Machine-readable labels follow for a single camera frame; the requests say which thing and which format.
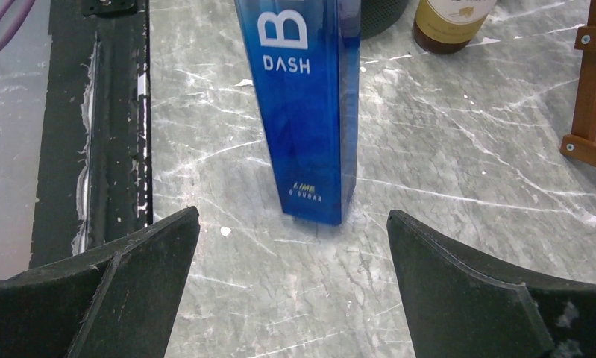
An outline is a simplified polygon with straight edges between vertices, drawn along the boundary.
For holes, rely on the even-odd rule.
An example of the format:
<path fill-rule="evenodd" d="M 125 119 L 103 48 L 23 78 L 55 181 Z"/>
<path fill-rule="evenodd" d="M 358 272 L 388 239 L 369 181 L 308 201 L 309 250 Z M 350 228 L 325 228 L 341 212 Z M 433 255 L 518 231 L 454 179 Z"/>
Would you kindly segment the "blue square bottle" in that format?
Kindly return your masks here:
<path fill-rule="evenodd" d="M 237 1 L 282 210 L 338 225 L 357 175 L 359 1 Z"/>

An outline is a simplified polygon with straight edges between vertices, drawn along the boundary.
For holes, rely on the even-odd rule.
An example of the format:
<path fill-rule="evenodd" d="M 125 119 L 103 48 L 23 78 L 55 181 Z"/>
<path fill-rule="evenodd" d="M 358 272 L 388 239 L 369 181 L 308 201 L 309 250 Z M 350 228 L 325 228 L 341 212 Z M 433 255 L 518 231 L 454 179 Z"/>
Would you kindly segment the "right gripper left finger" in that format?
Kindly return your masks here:
<path fill-rule="evenodd" d="M 163 357 L 199 232 L 187 207 L 0 280 L 0 357 Z"/>

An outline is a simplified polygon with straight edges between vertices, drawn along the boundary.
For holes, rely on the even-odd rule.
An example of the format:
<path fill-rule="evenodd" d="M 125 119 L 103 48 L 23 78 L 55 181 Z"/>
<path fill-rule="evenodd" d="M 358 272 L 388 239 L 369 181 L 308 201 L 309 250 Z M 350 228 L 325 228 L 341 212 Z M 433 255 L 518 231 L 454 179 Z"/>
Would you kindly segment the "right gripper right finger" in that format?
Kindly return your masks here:
<path fill-rule="evenodd" d="M 499 260 L 400 210 L 387 233 L 417 357 L 596 357 L 596 284 Z"/>

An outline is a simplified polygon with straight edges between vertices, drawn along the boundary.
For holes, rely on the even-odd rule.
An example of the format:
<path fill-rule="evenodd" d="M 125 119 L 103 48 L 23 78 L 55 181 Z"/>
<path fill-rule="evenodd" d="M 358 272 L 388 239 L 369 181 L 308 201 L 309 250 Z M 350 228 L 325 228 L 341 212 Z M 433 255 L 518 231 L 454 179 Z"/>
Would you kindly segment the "gold capped dark bottle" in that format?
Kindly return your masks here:
<path fill-rule="evenodd" d="M 454 54 L 480 30 L 496 0 L 420 0 L 413 22 L 413 39 L 425 51 Z"/>

